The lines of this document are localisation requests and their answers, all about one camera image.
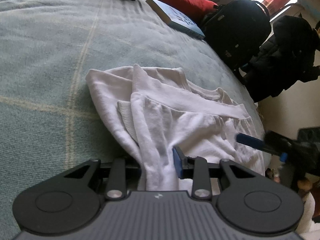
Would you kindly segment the white printed sweatshirt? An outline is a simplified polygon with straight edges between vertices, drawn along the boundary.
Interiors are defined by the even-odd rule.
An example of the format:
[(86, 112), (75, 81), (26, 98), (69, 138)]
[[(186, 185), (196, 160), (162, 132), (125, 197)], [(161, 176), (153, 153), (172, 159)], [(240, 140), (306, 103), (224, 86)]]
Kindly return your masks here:
[(229, 159), (265, 173), (263, 153), (236, 142), (236, 135), (258, 134), (245, 106), (218, 88), (206, 90), (188, 81), (181, 68), (139, 65), (101, 71), (86, 82), (104, 125), (140, 165), (139, 190), (190, 191), (179, 179), (173, 148), (210, 163)]

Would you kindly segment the dark hanging coat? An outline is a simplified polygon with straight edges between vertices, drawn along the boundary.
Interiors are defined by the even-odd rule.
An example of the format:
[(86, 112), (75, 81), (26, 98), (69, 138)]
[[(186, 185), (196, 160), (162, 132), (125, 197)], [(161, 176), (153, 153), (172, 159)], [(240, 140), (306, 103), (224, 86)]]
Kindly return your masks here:
[(319, 77), (314, 65), (319, 50), (319, 23), (313, 28), (302, 16), (283, 16), (273, 24), (273, 35), (257, 56), (242, 67), (244, 85), (254, 102), (275, 98), (297, 81)]

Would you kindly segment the black backpack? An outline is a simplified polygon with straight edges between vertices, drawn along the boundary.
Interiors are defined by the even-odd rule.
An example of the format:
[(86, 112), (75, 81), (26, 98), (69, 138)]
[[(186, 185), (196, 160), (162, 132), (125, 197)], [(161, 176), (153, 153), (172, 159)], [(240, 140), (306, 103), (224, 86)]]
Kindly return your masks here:
[(270, 35), (270, 15), (258, 1), (234, 0), (207, 14), (201, 29), (205, 41), (236, 72), (258, 53)]

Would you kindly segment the light blue book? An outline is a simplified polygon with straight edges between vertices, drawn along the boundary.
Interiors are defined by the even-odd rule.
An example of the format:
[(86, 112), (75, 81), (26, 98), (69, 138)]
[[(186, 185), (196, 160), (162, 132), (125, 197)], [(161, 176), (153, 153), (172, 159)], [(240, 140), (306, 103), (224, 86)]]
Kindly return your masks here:
[(158, 0), (146, 0), (146, 3), (169, 27), (199, 40), (205, 38), (197, 24), (184, 13)]

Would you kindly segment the green quilted bed cover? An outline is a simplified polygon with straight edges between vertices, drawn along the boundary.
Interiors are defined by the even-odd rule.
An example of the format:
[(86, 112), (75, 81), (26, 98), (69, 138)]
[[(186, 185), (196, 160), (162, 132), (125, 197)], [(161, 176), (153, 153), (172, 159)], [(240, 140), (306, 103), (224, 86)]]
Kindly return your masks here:
[(222, 88), (264, 133), (247, 90), (212, 48), (171, 29), (145, 0), (1, 0), (1, 239), (19, 232), (12, 203), (24, 189), (123, 152), (85, 77), (133, 64), (181, 67), (192, 83)]

